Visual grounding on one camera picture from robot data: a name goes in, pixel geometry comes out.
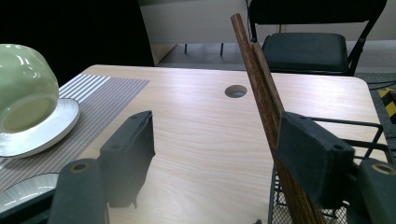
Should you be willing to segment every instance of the striped placemat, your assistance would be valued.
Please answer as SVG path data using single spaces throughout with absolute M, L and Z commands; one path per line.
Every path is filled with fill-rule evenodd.
M 60 98 L 78 101 L 80 117 L 59 143 L 23 159 L 0 159 L 0 192 L 29 177 L 58 173 L 148 84 L 147 80 L 78 75 L 60 88 Z

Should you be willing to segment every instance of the white plate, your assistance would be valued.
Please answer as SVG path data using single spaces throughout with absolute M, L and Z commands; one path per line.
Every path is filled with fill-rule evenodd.
M 56 187 L 58 174 L 36 175 L 0 193 L 0 213 Z
M 59 99 L 55 111 L 35 127 L 21 133 L 0 133 L 0 157 L 23 158 L 52 147 L 73 129 L 78 117 L 77 101 Z

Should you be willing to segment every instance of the wood grain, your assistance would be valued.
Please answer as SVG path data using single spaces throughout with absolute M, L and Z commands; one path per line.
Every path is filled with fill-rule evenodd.
M 157 154 L 137 209 L 111 208 L 112 224 L 267 222 L 274 163 L 247 72 L 94 65 L 83 73 L 149 80 L 81 155 L 97 158 L 129 116 L 152 110 Z M 287 111 L 379 122 L 361 79 L 289 74 L 273 74 L 273 79 Z M 225 90 L 232 85 L 245 86 L 247 94 L 227 97 Z M 370 139 L 375 132 L 323 126 L 356 139 Z
M 310 201 L 288 169 L 275 157 L 280 116 L 285 110 L 260 44 L 250 45 L 239 14 L 232 16 L 232 22 L 291 219 L 293 223 L 325 223 L 320 209 Z

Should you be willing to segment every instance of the hazard stripe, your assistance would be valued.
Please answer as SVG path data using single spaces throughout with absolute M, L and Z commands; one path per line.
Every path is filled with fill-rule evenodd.
M 396 124 L 396 91 L 387 88 L 385 91 L 378 91 L 381 96 L 382 103 L 388 112 L 392 123 Z

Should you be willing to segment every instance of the table top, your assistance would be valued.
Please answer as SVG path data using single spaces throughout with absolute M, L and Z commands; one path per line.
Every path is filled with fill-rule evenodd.
M 152 111 L 156 156 L 137 208 L 110 208 L 110 223 L 266 222 L 273 160 L 246 72 L 94 65 L 82 73 L 149 81 L 80 155 L 97 158 L 128 117 Z M 286 111 L 379 123 L 361 79 L 273 77 Z M 247 94 L 228 97 L 232 85 L 245 86 Z M 375 134 L 373 128 L 321 125 L 339 137 L 371 141 Z

